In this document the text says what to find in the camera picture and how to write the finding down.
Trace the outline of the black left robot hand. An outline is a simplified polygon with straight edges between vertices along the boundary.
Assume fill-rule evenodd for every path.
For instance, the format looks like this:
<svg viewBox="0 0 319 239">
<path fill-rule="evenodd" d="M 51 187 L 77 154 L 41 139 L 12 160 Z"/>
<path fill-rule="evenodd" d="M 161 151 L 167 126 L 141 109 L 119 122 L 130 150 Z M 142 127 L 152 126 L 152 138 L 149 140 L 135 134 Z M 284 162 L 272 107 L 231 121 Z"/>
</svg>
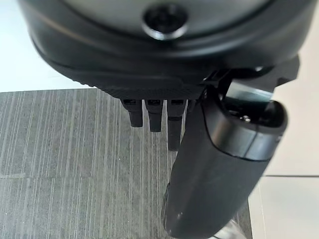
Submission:
<svg viewBox="0 0 319 239">
<path fill-rule="evenodd" d="M 316 0 L 20 0 L 54 70 L 120 99 L 176 151 L 162 221 L 208 239 L 241 208 L 288 125 L 274 89 L 297 78 Z"/>
</svg>

